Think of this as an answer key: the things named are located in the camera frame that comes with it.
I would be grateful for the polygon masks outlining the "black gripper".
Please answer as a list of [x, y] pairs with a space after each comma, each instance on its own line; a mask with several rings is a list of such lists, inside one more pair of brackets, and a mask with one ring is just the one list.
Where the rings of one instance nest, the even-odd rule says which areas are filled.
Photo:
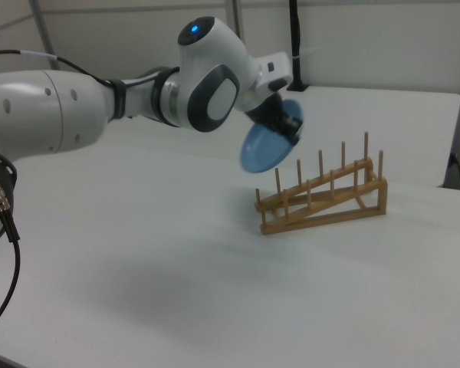
[[281, 135], [292, 146], [296, 146], [301, 138], [303, 120], [299, 117], [288, 116], [284, 112], [279, 93], [273, 93], [258, 107], [249, 110], [247, 116], [254, 123], [261, 124], [271, 131], [281, 131]]

